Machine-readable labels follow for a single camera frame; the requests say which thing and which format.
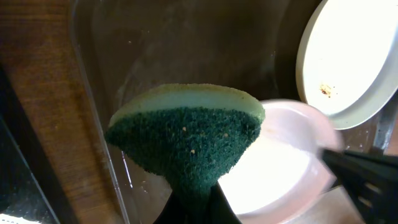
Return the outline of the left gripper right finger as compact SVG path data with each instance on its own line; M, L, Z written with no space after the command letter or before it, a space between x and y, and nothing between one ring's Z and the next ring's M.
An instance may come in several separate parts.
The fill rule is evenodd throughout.
M205 213L206 224L241 224L219 184L212 186Z

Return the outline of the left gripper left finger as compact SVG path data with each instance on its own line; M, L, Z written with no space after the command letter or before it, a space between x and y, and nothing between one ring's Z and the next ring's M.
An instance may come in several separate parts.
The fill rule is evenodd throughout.
M185 224L186 210L175 192L170 194L167 203L154 224Z

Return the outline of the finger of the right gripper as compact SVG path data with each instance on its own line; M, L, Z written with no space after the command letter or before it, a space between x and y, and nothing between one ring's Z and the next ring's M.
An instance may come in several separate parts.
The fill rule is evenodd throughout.
M322 160L365 223L397 224L397 157L325 149Z

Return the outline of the white plate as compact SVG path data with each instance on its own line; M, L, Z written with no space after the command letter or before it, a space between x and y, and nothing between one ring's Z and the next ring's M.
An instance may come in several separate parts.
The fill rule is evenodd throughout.
M324 149L340 152L341 134L316 108L267 100L261 133L218 183L241 223L284 223L309 209L335 181Z
M372 118L397 91L397 0L323 0L302 35L300 99L338 130Z

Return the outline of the green yellow sponge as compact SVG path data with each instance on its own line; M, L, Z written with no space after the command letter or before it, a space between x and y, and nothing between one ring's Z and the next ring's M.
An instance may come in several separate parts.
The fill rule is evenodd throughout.
M245 91L164 84L112 115L104 138L145 171L162 176L181 204L202 212L218 179L259 137L266 115Z

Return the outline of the white plate top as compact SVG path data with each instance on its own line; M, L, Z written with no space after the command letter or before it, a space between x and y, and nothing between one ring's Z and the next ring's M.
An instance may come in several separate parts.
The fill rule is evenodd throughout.
M372 118L397 91L397 0L323 0L302 35L300 99L338 130Z

